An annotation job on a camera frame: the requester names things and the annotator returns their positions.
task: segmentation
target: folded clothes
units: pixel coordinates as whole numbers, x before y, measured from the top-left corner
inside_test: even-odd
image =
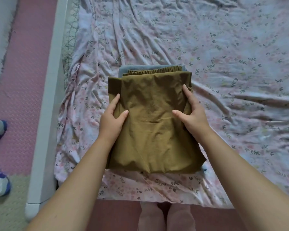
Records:
[[[175,66],[175,65],[120,66],[119,78],[122,78],[123,74],[128,73],[129,70],[151,70],[151,69],[161,69],[161,68],[171,67],[171,66]],[[182,67],[182,71],[186,71],[185,66],[181,66],[181,67]]]
[[[191,89],[191,73],[181,66],[125,73],[108,78],[112,101],[119,93],[115,118],[129,115],[115,142],[107,168],[128,171],[194,173],[205,162],[199,144],[173,116],[177,109],[189,115],[191,105],[182,85]]]

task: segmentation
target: wrinkled fabric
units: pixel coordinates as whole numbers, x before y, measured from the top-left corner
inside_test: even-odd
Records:
[[[191,73],[183,72],[181,66],[129,70],[122,78],[108,79],[109,101],[121,95],[114,117],[125,110],[129,115],[107,168],[148,173],[195,173],[200,169],[206,159],[199,144],[172,113],[177,109],[191,114],[183,84],[191,89]]]
[[[122,78],[124,73],[128,73],[130,70],[151,70],[151,69],[161,69],[165,67],[171,67],[176,65],[140,65],[140,66],[120,66],[119,68],[119,78]],[[182,67],[182,71],[186,71],[186,68],[184,65],[178,65]]]
[[[80,5],[57,124],[59,182],[96,140],[109,102],[108,78],[118,77],[120,66],[183,64],[211,127],[289,195],[289,0]],[[208,160],[192,175],[106,170],[98,198],[232,207]]]

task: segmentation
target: leg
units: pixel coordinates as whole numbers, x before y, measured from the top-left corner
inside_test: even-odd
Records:
[[[142,212],[139,217],[138,231],[166,231],[162,210],[157,203],[140,202]]]
[[[190,205],[172,204],[167,217],[167,231],[195,231],[195,220]]]

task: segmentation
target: folded blue garment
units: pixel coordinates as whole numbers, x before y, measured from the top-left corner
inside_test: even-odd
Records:
[[[148,69],[160,69],[169,66],[181,66],[182,71],[187,71],[185,66],[182,65],[154,65],[154,66],[120,66],[119,68],[119,78],[122,78],[122,75],[128,73],[131,70],[148,70]]]

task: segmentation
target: white bed frame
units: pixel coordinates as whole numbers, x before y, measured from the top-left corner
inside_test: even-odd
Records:
[[[35,217],[56,191],[57,181],[54,178],[54,164],[57,146],[57,123],[59,108],[65,95],[61,50],[66,19],[70,13],[71,6],[72,0],[58,0],[57,2],[25,208],[25,215],[28,221]]]

